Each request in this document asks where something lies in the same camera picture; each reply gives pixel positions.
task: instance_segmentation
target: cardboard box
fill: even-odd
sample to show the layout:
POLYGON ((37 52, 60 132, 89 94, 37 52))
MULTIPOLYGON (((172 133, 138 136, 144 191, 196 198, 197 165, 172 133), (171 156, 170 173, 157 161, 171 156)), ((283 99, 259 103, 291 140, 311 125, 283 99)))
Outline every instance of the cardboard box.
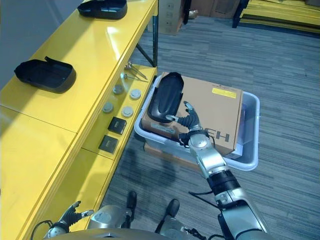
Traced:
MULTIPOLYGON (((160 0, 158 11, 159 33, 176 34, 182 26, 184 19, 184 0, 160 0)), ((153 31, 152 19, 147 27, 149 32, 153 31)))
MULTIPOLYGON (((182 76, 184 81, 183 97, 177 116, 186 117, 184 101, 188 101, 196 110, 202 127, 210 129, 215 139, 217 150, 227 155, 236 149, 241 116, 242 95, 240 89, 182 76)), ((142 128, 179 141, 180 133, 189 130, 177 122, 160 123, 152 120, 147 114, 148 108, 141 119, 142 128)))
POLYGON ((200 16, 232 19, 240 0, 193 0, 191 10, 198 10, 200 16))
POLYGON ((240 0, 214 0, 210 17, 232 19, 240 0))

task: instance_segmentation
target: yellow shelf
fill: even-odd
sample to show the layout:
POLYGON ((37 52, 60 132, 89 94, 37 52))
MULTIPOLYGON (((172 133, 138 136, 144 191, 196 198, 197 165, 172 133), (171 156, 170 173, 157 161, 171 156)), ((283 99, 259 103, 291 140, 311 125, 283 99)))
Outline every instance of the yellow shelf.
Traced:
MULTIPOLYGON (((48 56, 74 67, 75 83, 65 93, 40 90, 16 76, 1 90, 1 239, 30 239, 66 184, 65 176, 149 20, 158 14, 157 0, 128 0, 127 7, 119 20, 83 17, 75 10, 31 57, 48 56), (23 177, 16 177, 16 168, 23 177)), ((156 68, 145 71, 151 76, 156 68)), ((111 169, 125 142, 120 139, 111 169)))
POLYGON ((3 106, 0 119, 1 239, 14 240, 76 134, 3 106))
MULTIPOLYGON (((110 94, 108 98, 108 102, 111 102, 113 104, 113 111, 110 113, 101 112, 99 114, 82 148, 87 149, 96 154, 102 155, 104 157, 108 157, 112 160, 116 158, 119 152, 123 151, 123 148, 125 147, 124 142, 128 139, 130 135, 130 131, 131 131, 130 126, 133 126, 135 119, 139 114, 139 109, 142 106, 143 99, 144 99, 143 96, 146 96, 149 86, 151 84, 150 80, 152 80, 156 74, 156 68, 146 67, 146 66, 135 66, 135 67, 138 68, 144 75, 146 75, 149 81, 146 82, 144 78, 139 77, 138 75, 136 75, 136 77, 139 77, 141 81, 131 80, 131 79, 122 81, 121 79, 119 79, 117 84, 121 84, 122 86, 124 86, 124 92, 120 95, 115 95, 114 93, 110 94), (130 92, 133 89, 141 90, 141 97, 137 100, 133 100, 130 98, 130 92), (131 117, 122 116, 121 111, 123 107, 126 107, 126 106, 130 106, 134 109, 134 113, 131 117), (124 132, 122 133, 122 135, 108 130, 108 126, 113 117, 126 120, 127 126, 124 129, 124 132), (99 145, 105 135, 118 139, 118 143, 113 154, 99 149, 99 145)), ((128 76, 131 76, 131 77, 133 76, 130 73, 130 71, 126 73, 128 74, 128 76)))
MULTIPOLYGON (((148 89, 157 73, 155 67, 140 65, 135 65, 135 67, 146 75, 148 80, 145 80, 142 77, 140 77, 142 80, 118 80, 117 84, 124 86, 124 92, 120 95, 110 94, 107 101, 113 103, 112 112, 104 113, 103 111, 100 111, 85 143, 74 159, 73 164, 64 177, 57 193, 52 201, 48 203, 50 207, 38 222, 48 219, 53 222, 57 221, 68 206, 78 200, 82 201, 77 208, 78 212, 89 209, 97 211, 99 209, 114 171, 117 168, 122 152, 130 137, 135 120, 143 105, 144 99, 147 96, 148 89), (141 97, 137 100, 130 98, 130 92, 133 89, 141 90, 141 97), (131 106, 133 108, 133 115, 131 117, 125 118, 121 116, 121 110, 124 106, 131 106), (108 131, 108 126, 112 117, 126 120, 127 125, 122 135, 108 131), (118 139, 113 154, 99 149, 99 145, 104 135, 118 139)), ((126 73, 128 76, 134 77, 130 71, 127 71, 126 73)), ((71 226, 70 230, 79 231, 85 229, 89 220, 89 218, 80 220, 77 224, 71 226)), ((47 230, 47 226, 39 229, 36 236, 38 238, 43 237, 47 230)))

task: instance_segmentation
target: black plastic part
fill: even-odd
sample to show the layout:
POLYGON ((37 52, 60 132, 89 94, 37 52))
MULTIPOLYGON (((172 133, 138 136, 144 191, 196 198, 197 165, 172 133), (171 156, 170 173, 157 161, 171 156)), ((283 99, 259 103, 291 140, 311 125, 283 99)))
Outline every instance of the black plastic part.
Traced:
POLYGON ((249 0, 240 0, 239 5, 232 18, 232 28, 237 28, 240 22, 241 13, 245 8, 247 8, 248 2, 249 0))
POLYGON ((224 239, 225 240, 234 240, 234 237, 232 236, 231 232, 230 232, 230 229, 226 223, 226 220, 224 218, 224 216, 222 215, 222 213, 220 213, 218 215, 218 221, 219 221, 219 224, 220 224, 220 228, 221 228, 221 231, 223 233, 223 236, 224 236, 224 239))
POLYGON ((245 231, 242 231, 240 233, 238 233, 236 236, 235 236, 235 240, 238 239, 238 237, 240 237, 242 234, 245 234, 247 232, 252 232, 252 231, 258 231, 258 232, 262 232, 260 229, 258 228, 252 228, 252 229, 248 229, 248 230, 245 230, 245 231))
POLYGON ((166 115, 176 115, 181 99, 184 81, 177 72, 170 72, 164 76, 159 86, 155 88, 150 105, 148 116, 160 123, 170 123, 166 115))
POLYGON ((70 232, 69 226, 65 225, 64 223, 62 223, 62 222, 60 222, 60 221, 55 222, 55 223, 50 227, 50 229, 53 229, 54 227, 60 227, 60 228, 62 228, 66 233, 69 233, 69 232, 70 232))
POLYGON ((179 211, 180 202, 178 199, 172 199, 169 205, 166 207, 165 215, 170 215, 171 217, 175 217, 179 211))
POLYGON ((130 216, 127 215, 127 216, 125 216, 124 223, 122 223, 120 228, 129 229, 130 227, 131 227, 131 220, 130 220, 130 216))
POLYGON ((47 56, 44 59, 46 61, 33 59, 22 62, 14 70, 16 77, 24 83, 56 94, 71 88, 76 80, 72 65, 47 56))
POLYGON ((78 222, 81 218, 81 213, 76 212, 75 208, 69 208, 68 211, 64 213, 61 220, 64 221, 68 227, 70 227, 78 222))
POLYGON ((126 120, 114 116, 108 126, 108 130, 113 133, 122 135, 126 125, 127 125, 126 120))
POLYGON ((172 218, 174 218, 180 208, 180 202, 178 199, 172 199, 170 201, 170 203, 168 204, 168 206, 165 209, 165 214, 162 218, 162 220, 160 221, 160 223, 158 224, 158 226, 156 227, 156 230, 154 231, 156 234, 160 233, 162 226, 165 223, 165 218, 166 216, 171 216, 172 218))
POLYGON ((197 229, 195 228, 192 228, 192 229, 186 229, 186 231, 191 234, 192 236, 194 236, 195 238, 197 239, 200 239, 200 240, 207 240, 207 238, 205 236, 202 236, 197 229))
POLYGON ((126 199, 126 207, 128 209, 131 209, 131 213, 132 213, 130 217, 130 222, 132 222, 135 219, 136 206, 137 206, 137 193, 135 191, 130 191, 126 199))
POLYGON ((191 7, 191 0, 186 0, 183 6, 183 13, 184 13, 183 24, 184 25, 188 23, 190 7, 191 7))
POLYGON ((230 170, 220 171, 206 180, 208 181, 214 195, 240 188, 240 184, 230 170))
POLYGON ((126 0, 91 0, 81 3, 77 9, 85 17, 121 19, 126 15, 128 6, 126 0))
POLYGON ((158 65, 158 37, 159 37, 159 14, 152 16, 152 51, 153 51, 153 67, 158 65))
POLYGON ((118 144, 118 139, 112 136, 104 135, 102 142, 100 143, 99 149, 113 154, 117 144, 118 144))
POLYGON ((185 111, 188 112, 189 115, 186 117, 179 117, 178 119, 179 124, 181 124, 184 127, 187 127, 189 130, 200 124, 198 114, 196 113, 194 108, 193 109, 187 108, 185 111))

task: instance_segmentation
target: black cable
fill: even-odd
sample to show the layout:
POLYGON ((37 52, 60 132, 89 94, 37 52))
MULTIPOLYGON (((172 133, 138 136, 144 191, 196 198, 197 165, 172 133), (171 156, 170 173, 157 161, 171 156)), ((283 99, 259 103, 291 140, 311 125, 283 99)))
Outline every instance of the black cable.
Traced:
POLYGON ((211 240, 211 239, 213 239, 213 238, 215 238, 215 237, 225 239, 225 237, 224 237, 224 236, 222 236, 222 235, 219 235, 219 234, 213 234, 213 235, 211 235, 211 236, 208 238, 208 240, 211 240))
POLYGON ((203 199, 202 197, 199 197, 198 195, 207 195, 207 194, 211 194, 212 192, 203 192, 203 193, 194 193, 194 192, 191 192, 189 191, 189 194, 197 199, 200 199, 201 201, 204 201, 205 203, 215 207, 216 209, 219 209, 221 211, 221 209, 217 206, 217 205, 214 205, 213 203, 203 199))
POLYGON ((189 191, 189 194, 192 194, 192 195, 197 195, 197 196, 199 196, 199 195, 208 195, 208 194, 213 194, 214 193, 214 191, 207 191, 207 192, 192 192, 192 191, 189 191))
POLYGON ((212 138, 212 141, 213 141, 213 147, 214 147, 214 148, 216 148, 216 141, 215 141, 215 138, 214 138, 214 136, 210 135, 210 132, 209 132, 209 130, 212 130, 212 131, 215 131, 215 130, 213 130, 213 129, 211 129, 211 128, 205 128, 204 130, 208 133, 209 138, 212 138))
POLYGON ((185 228, 184 230, 186 230, 188 233, 190 233, 192 236, 200 239, 200 240, 207 240, 207 238, 205 236, 202 236, 198 231, 197 229, 195 228, 192 228, 192 229, 189 229, 189 228, 185 228))
POLYGON ((37 228, 38 228, 41 224, 48 224, 48 225, 49 225, 49 228, 51 228, 51 226, 53 225, 53 223, 52 223, 51 220, 44 220, 44 221, 38 222, 38 223, 34 226, 34 228, 33 228, 33 230, 32 230, 30 240, 34 240, 35 232, 36 232, 37 228))

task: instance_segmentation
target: robotic hand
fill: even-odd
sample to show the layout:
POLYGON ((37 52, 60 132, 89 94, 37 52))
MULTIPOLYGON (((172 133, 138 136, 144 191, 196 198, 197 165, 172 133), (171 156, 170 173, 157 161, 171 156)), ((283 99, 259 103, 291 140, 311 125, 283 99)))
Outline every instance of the robotic hand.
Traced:
POLYGON ((81 201, 77 201, 72 204, 62 215, 62 217, 55 222, 45 235, 45 239, 53 238, 58 235, 69 233, 69 227, 80 219, 86 218, 94 213, 93 210, 84 211, 81 213, 76 212, 76 208, 79 207, 81 201))
POLYGON ((237 179, 229 170, 224 158, 212 146, 208 134, 201 127, 195 109, 184 102, 186 117, 167 115, 189 129, 180 136, 181 142, 190 148, 203 177, 215 195, 215 202, 221 210, 218 221, 226 240, 273 240, 267 232, 267 225, 260 212, 250 200, 237 179))

